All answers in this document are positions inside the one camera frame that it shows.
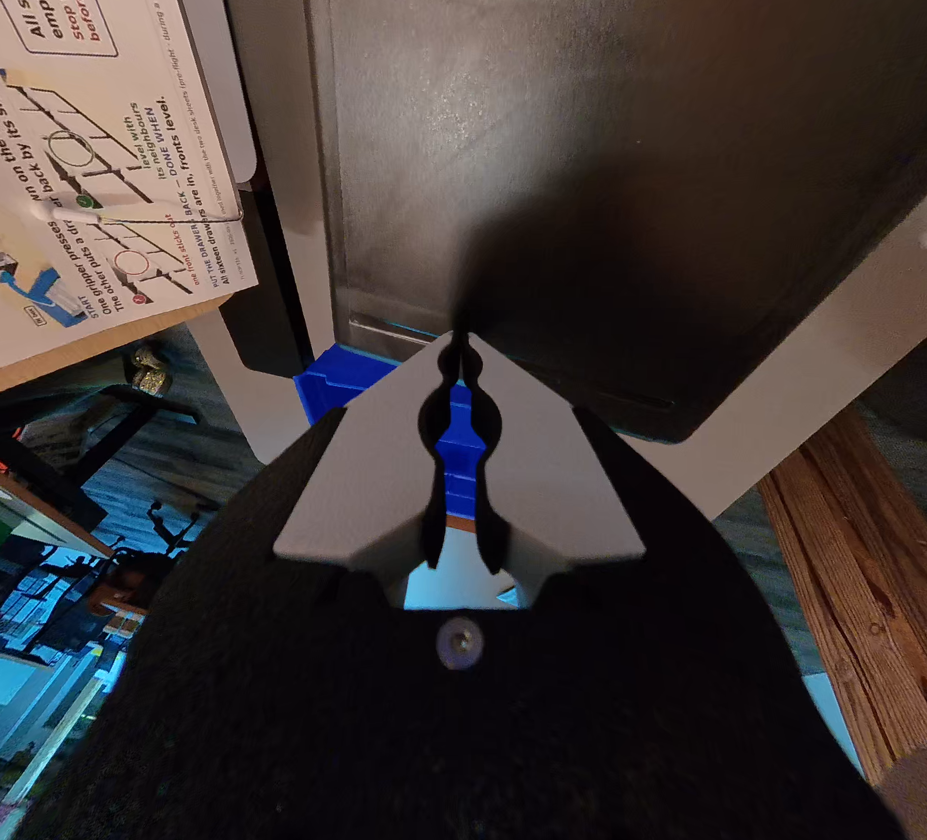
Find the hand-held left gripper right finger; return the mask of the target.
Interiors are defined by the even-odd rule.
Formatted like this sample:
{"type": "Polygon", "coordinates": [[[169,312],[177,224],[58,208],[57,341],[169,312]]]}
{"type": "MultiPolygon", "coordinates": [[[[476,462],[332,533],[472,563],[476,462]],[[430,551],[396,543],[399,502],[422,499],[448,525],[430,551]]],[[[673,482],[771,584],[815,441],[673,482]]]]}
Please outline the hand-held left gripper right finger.
{"type": "Polygon", "coordinates": [[[503,570],[523,605],[575,568],[639,560],[645,546],[573,407],[476,335],[477,387],[501,415],[484,467],[493,512],[509,528],[503,570]]]}

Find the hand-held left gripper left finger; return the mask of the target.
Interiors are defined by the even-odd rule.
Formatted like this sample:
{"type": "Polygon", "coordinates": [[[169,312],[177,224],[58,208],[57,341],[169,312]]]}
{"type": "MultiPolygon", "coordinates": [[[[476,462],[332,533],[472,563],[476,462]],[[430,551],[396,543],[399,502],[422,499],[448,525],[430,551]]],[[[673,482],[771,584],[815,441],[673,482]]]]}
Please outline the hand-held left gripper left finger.
{"type": "Polygon", "coordinates": [[[354,399],[273,545],[282,559],[371,574],[402,606],[408,578],[435,567],[446,527],[437,444],[461,367],[453,332],[354,399]]]}

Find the blue storage bin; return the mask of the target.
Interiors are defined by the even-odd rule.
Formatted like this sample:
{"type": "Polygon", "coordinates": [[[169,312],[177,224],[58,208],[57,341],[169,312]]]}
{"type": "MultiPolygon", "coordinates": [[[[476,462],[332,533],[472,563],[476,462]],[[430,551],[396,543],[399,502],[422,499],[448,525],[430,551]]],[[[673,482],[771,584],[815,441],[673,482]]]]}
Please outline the blue storage bin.
{"type": "MultiPolygon", "coordinates": [[[[294,378],[309,423],[314,425],[332,409],[345,407],[397,366],[339,345],[330,347],[294,378]]],[[[477,466],[485,451],[471,424],[471,400],[463,383],[452,389],[449,427],[436,446],[445,468],[446,510],[456,522],[476,517],[477,466]]]]}

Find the glittery gold object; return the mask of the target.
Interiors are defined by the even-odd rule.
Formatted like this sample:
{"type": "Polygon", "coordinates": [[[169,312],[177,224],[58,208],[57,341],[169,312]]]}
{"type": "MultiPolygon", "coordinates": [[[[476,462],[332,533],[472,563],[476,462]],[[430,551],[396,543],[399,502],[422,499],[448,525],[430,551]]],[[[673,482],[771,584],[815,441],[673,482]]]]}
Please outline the glittery gold object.
{"type": "Polygon", "coordinates": [[[163,398],[172,384],[170,365],[163,353],[151,344],[140,344],[130,355],[130,385],[148,396],[163,398]]]}

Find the printed instruction sheet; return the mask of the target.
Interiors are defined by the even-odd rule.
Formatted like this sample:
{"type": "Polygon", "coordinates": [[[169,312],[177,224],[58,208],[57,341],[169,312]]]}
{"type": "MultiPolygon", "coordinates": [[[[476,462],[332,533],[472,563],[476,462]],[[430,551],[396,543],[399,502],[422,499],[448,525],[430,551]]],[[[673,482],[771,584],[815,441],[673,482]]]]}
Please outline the printed instruction sheet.
{"type": "Polygon", "coordinates": [[[1,9],[2,366],[255,287],[181,1],[1,9]]]}

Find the clear sign holder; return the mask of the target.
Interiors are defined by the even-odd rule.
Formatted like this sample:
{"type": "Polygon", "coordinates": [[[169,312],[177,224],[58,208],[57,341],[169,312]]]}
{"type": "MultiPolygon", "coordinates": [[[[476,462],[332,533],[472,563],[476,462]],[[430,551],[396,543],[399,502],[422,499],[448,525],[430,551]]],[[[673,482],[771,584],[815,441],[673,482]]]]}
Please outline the clear sign holder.
{"type": "Polygon", "coordinates": [[[258,149],[225,0],[180,1],[233,177],[251,190],[258,149]]]}

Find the wooden post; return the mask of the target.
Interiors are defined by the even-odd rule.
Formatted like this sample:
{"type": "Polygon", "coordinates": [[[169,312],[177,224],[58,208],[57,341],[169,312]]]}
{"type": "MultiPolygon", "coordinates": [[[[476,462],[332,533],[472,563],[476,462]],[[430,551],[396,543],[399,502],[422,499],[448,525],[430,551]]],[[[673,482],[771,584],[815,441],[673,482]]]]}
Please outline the wooden post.
{"type": "Polygon", "coordinates": [[[849,406],[758,483],[864,776],[926,743],[925,516],[849,406]]]}

